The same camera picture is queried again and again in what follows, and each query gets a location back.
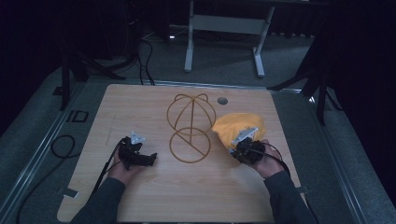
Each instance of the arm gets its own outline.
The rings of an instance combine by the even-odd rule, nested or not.
[[[134,167],[127,171],[124,164],[120,162],[118,151],[114,154],[113,165],[99,190],[92,195],[70,223],[107,224],[117,222],[122,194],[142,167]]]
[[[280,157],[268,145],[265,145],[265,153]],[[270,204],[276,224],[316,223],[288,173],[277,161],[263,156],[261,161],[251,167],[265,179],[264,183],[271,196]]]

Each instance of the black sleeve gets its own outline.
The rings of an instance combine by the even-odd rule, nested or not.
[[[99,190],[92,195],[70,223],[116,223],[119,203],[124,191],[125,185],[118,179],[106,178]]]
[[[286,171],[270,176],[264,183],[271,196],[276,224],[317,223]]]

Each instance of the yellow fabric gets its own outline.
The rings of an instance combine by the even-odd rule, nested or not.
[[[219,139],[226,148],[235,148],[232,141],[245,129],[257,127],[253,141],[261,141],[266,133],[263,118],[256,114],[232,113],[217,119],[212,130],[218,134]]]

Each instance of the human hand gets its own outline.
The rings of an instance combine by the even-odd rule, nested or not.
[[[137,174],[144,169],[143,166],[133,166],[128,171],[119,157],[119,149],[114,153],[112,168],[108,171],[107,177],[118,179],[125,187],[134,179]]]
[[[267,139],[262,140],[262,143],[264,143],[265,145],[266,154],[280,159],[279,153],[268,145],[269,142]],[[262,159],[260,161],[249,166],[255,169],[264,179],[284,170],[283,166],[279,164],[278,161],[267,156],[262,156]]]

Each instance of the table surface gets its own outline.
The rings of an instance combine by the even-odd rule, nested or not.
[[[78,191],[77,198],[64,197],[58,211],[60,221],[70,221],[88,201],[96,180],[116,144],[131,131],[146,138],[140,153],[157,152],[154,166],[147,167],[125,190],[119,206],[118,221],[132,222],[264,222],[273,221],[269,194],[262,178],[245,164],[240,164],[212,131],[191,138],[194,146],[210,151],[195,163],[176,159],[170,140],[180,111],[187,98],[178,94],[206,94],[217,118],[230,113],[255,113],[264,118],[264,138],[276,146],[289,166],[296,186],[300,182],[285,135],[269,91],[166,86],[108,86],[89,136],[69,184]],[[225,97],[227,105],[218,99]],[[195,104],[193,127],[210,128],[214,112],[209,104]],[[179,118],[177,129],[191,126],[191,105]],[[174,153],[183,160],[202,157],[175,137]]]

